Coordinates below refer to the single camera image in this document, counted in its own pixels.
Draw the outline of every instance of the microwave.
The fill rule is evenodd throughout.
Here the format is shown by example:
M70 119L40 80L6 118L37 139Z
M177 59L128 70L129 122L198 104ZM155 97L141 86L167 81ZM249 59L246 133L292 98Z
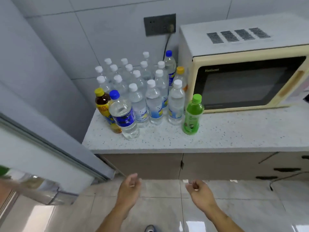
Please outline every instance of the microwave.
M201 94L204 113L290 106L309 94L309 22L283 13L182 25L178 65L186 104Z

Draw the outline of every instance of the person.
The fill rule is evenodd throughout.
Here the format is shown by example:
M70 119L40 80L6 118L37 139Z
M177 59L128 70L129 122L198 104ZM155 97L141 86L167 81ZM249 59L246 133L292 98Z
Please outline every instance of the person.
M218 232L244 232L217 205L210 188L201 180L186 184L193 203L214 224ZM129 175L120 185L114 208L103 220L96 232L119 232L122 222L135 205L141 191L141 179L137 174ZM146 232L156 232L153 225L147 226Z

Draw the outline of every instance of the green bottle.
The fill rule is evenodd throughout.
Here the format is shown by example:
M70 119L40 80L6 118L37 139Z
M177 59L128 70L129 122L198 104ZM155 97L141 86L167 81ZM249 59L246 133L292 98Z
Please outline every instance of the green bottle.
M193 95L192 101L187 106L186 116L183 123L183 131L186 134L196 134L199 127L199 118L203 114L204 106L201 104L202 96L200 94Z

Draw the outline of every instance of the white bottle cap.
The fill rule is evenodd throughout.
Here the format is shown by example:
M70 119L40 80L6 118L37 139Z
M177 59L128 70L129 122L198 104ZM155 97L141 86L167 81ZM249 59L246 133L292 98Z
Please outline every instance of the white bottle cap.
M133 70L132 64L127 64L127 65L126 65L126 70L127 70L128 72L132 71L132 70Z
M129 84L129 89L131 92L137 91L137 85L135 83Z
M128 64L128 59L122 58L121 62L122 62L122 65L127 65Z
M114 76L114 80L115 80L117 83L120 83L120 82L122 81L121 75L116 75L116 76Z
M101 66L95 67L95 70L96 70L97 73L103 72L103 68Z
M145 51L143 52L144 58L149 58L149 52Z
M160 69L165 68L165 62L159 61L159 62L158 62L158 68L160 68Z
M147 87L148 87L148 88L153 88L153 87L155 87L155 81L154 81L154 80L148 80L148 81L147 81Z
M174 81L174 88L175 88L175 89L180 89L180 88L182 88L182 81L181 81L181 80L175 80L175 81Z
M113 65L111 65L110 67L111 67L112 72L115 72L115 71L118 70L118 67L117 67L116 64L113 64Z
M163 77L163 70L162 69L158 69L155 71L155 75L156 77Z
M141 61L141 67L142 68L148 67L147 61Z
M105 62L107 65L111 65L111 64L112 64L112 60L111 60L110 58L104 59L104 62Z
M99 84L102 84L102 83L105 82L105 77L104 76L98 76L97 81L98 81Z
M141 76L141 72L139 70L134 70L133 75L135 78L139 78Z

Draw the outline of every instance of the wall socket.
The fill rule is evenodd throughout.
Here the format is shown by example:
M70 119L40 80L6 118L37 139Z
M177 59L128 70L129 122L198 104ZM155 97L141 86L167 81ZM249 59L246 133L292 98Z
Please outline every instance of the wall socket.
M176 32L176 14L144 18L146 36Z

